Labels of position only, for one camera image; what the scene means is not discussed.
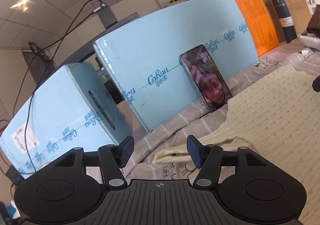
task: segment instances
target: orange box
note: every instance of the orange box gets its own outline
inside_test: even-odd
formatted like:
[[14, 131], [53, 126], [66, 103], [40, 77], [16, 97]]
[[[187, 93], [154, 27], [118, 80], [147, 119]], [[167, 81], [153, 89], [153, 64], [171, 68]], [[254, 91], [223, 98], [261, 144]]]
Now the orange box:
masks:
[[262, 0], [235, 0], [251, 33], [258, 56], [279, 45], [275, 27]]

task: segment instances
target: cardboard box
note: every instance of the cardboard box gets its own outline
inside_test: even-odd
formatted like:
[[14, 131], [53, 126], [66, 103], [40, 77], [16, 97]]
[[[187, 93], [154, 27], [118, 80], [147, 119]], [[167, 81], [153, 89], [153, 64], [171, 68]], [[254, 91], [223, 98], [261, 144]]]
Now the cardboard box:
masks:
[[204, 44], [225, 79], [256, 63], [235, 0], [190, 0], [137, 19], [94, 43], [97, 57], [142, 126], [151, 131], [196, 99], [179, 55]]
[[[19, 172], [34, 172], [24, 131], [30, 99], [1, 135], [0, 147]], [[67, 64], [35, 93], [27, 126], [27, 146], [36, 169], [74, 147], [97, 151], [118, 145], [132, 129], [89, 63]]]
[[[271, 0], [263, 0], [268, 8], [271, 19], [275, 26], [279, 42], [285, 41], [284, 33], [280, 24], [280, 20], [277, 16], [276, 10]], [[307, 28], [307, 25], [311, 19], [309, 8], [306, 0], [285, 0], [292, 16], [293, 24], [297, 34], [302, 33]]]

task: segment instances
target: smartphone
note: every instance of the smartphone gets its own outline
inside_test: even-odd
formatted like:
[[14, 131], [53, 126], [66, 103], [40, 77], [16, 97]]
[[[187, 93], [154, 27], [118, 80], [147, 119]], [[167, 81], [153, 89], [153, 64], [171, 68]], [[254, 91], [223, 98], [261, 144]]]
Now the smartphone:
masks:
[[197, 85], [208, 109], [213, 112], [232, 98], [232, 94], [204, 45], [187, 51], [179, 60]]

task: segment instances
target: cream knit blanket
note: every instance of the cream knit blanket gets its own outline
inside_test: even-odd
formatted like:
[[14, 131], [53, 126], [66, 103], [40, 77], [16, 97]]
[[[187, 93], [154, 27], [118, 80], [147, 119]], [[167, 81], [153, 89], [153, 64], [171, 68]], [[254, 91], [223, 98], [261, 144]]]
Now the cream knit blanket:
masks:
[[[249, 145], [299, 180], [308, 196], [305, 225], [320, 224], [320, 94], [313, 80], [292, 65], [279, 68], [229, 100], [226, 121], [199, 139], [225, 150]], [[158, 152], [153, 163], [189, 160], [184, 144]]]

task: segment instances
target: bed sheet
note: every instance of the bed sheet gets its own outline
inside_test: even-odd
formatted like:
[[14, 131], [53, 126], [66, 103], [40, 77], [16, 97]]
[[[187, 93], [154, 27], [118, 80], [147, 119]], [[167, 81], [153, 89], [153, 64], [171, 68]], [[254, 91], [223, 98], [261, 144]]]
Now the bed sheet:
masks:
[[[292, 64], [296, 70], [307, 74], [320, 75], [320, 53], [314, 52], [305, 58], [300, 52], [305, 49], [299, 39], [291, 43], [281, 43], [278, 47], [259, 57], [260, 63], [241, 71], [228, 79], [227, 85], [233, 96], [245, 90], [253, 83], [278, 69]], [[215, 131], [226, 120], [228, 105], [219, 110], [207, 113], [204, 104], [197, 100], [178, 113], [171, 120], [153, 129], [142, 140], [135, 144], [135, 150], [127, 166], [122, 169], [127, 181], [131, 179], [186, 179], [192, 182], [195, 167], [192, 163], [157, 163], [152, 164], [155, 154], [168, 147], [185, 143], [188, 135], [203, 137]], [[224, 167], [220, 182], [234, 173], [234, 167]]]

